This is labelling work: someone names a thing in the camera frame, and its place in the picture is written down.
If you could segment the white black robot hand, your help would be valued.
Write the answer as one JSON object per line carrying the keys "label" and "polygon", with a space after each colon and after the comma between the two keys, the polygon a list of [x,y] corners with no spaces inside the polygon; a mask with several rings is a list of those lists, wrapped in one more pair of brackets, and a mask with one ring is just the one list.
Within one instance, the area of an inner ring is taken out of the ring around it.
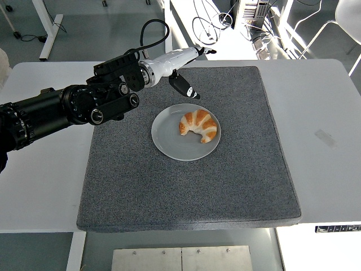
{"label": "white black robot hand", "polygon": [[188,47],[173,50],[156,58],[152,62],[152,69],[159,78],[167,77],[169,84],[184,97],[200,99],[200,95],[188,81],[178,73],[178,70],[194,61],[198,56],[215,54],[216,52],[216,50],[208,47]]}

